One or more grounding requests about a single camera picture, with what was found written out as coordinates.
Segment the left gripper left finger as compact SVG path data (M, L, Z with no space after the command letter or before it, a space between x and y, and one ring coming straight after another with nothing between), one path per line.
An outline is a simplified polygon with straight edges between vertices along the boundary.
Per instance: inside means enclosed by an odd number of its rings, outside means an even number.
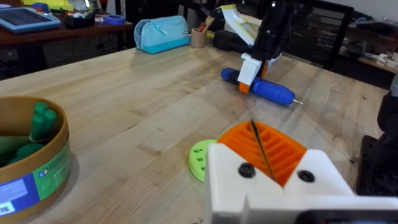
M248 195L282 195L260 135L269 127L245 121L225 132L206 153L205 217L207 223L240 223Z

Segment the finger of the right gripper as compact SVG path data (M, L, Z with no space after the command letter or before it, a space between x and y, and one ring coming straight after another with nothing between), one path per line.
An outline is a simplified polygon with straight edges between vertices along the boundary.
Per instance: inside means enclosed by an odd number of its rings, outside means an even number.
M272 64L273 64L275 61L277 61L281 55L282 55L282 54L279 54L278 56L276 56L276 58L272 58L272 59L267 60L266 62L264 62L264 64L263 64L263 69L262 69L262 72L261 72L261 78L264 78L264 77L265 77L267 71L271 69Z
M239 91L241 93L247 94L262 65L262 62L252 58L247 53L243 53L241 58L244 61L238 76Z

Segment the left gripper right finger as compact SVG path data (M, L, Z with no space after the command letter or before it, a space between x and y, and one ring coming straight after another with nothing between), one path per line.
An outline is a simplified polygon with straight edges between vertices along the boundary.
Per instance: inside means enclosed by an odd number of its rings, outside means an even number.
M251 193L264 196L353 196L325 152L307 149L286 134L258 121L251 121L261 160Z

